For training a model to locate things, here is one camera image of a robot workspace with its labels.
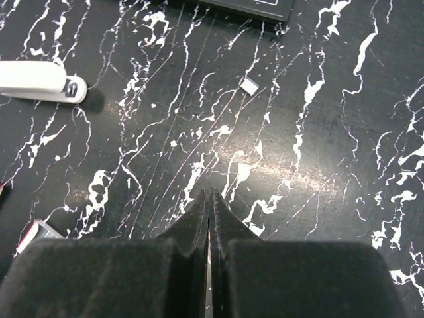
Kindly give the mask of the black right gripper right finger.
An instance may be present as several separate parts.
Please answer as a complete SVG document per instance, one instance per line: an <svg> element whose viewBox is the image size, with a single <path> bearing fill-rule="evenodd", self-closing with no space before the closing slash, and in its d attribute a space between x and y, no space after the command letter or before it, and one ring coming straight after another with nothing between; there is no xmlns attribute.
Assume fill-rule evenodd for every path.
<svg viewBox="0 0 424 318"><path fill-rule="evenodd" d="M346 241L266 241L209 191L214 317L422 317L383 254Z"/></svg>

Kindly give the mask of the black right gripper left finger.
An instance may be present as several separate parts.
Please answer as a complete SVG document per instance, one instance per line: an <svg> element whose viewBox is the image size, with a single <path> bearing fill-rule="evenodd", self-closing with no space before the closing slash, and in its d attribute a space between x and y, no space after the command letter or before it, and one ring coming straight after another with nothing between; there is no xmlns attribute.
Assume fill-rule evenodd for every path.
<svg viewBox="0 0 424 318"><path fill-rule="evenodd" d="M2 317L203 317L209 193L144 240L40 239L1 284Z"/></svg>

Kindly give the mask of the red white staple box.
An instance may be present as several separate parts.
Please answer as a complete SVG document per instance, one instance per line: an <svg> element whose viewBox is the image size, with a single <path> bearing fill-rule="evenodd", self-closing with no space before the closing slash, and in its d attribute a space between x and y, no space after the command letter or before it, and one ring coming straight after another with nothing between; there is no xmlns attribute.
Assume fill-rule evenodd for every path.
<svg viewBox="0 0 424 318"><path fill-rule="evenodd" d="M64 237L53 229L46 221L36 219L18 243L16 253L20 254L32 241L38 239L64 239Z"/></svg>

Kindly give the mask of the small silver staple strip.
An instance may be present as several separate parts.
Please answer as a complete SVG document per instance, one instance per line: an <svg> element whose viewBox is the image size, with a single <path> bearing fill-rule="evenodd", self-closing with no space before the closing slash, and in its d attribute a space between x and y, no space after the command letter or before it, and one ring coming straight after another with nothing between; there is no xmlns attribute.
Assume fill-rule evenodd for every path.
<svg viewBox="0 0 424 318"><path fill-rule="evenodd" d="M258 84L252 81L250 78L244 79L241 83L240 88L246 92L249 96L253 96L259 89Z"/></svg>

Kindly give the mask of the white stapler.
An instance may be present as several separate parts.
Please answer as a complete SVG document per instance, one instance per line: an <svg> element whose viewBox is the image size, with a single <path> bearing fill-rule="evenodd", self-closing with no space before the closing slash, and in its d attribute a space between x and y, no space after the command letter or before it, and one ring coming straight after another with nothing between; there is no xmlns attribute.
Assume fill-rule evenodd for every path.
<svg viewBox="0 0 424 318"><path fill-rule="evenodd" d="M2 61L1 95L5 97L79 104L87 96L87 83L47 61Z"/></svg>

